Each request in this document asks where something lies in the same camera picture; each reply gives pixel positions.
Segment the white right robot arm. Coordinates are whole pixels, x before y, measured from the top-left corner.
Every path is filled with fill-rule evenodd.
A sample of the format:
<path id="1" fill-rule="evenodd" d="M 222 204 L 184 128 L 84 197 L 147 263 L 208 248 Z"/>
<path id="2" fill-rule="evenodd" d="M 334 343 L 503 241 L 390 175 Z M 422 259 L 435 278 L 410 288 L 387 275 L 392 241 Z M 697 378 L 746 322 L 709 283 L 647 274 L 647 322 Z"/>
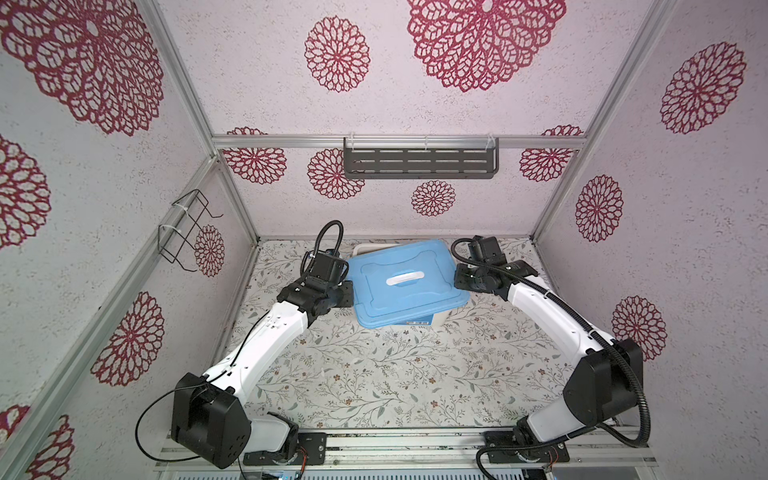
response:
<path id="1" fill-rule="evenodd" d="M 523 260 L 510 261 L 494 237 L 459 238 L 454 285 L 494 295 L 522 311 L 546 334 L 573 370 L 562 394 L 511 428 L 491 434 L 476 462 L 497 457 L 551 464 L 571 439 L 602 430 L 630 448 L 647 446 L 651 414 L 643 388 L 644 354 L 632 339 L 597 328 Z"/>

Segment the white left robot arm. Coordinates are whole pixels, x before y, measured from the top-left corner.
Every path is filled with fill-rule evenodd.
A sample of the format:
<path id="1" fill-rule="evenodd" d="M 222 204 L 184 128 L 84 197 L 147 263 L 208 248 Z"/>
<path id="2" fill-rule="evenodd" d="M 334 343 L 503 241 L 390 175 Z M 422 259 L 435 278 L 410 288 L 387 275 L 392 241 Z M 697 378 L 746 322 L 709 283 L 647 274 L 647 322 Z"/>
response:
<path id="1" fill-rule="evenodd" d="M 299 427 L 287 417 L 250 417 L 245 403 L 282 352 L 319 317 L 354 304 L 352 282 L 315 289 L 294 282 L 256 321 L 244 340 L 201 375 L 185 374 L 173 391 L 170 437 L 194 455 L 224 469 L 244 453 L 294 459 Z"/>

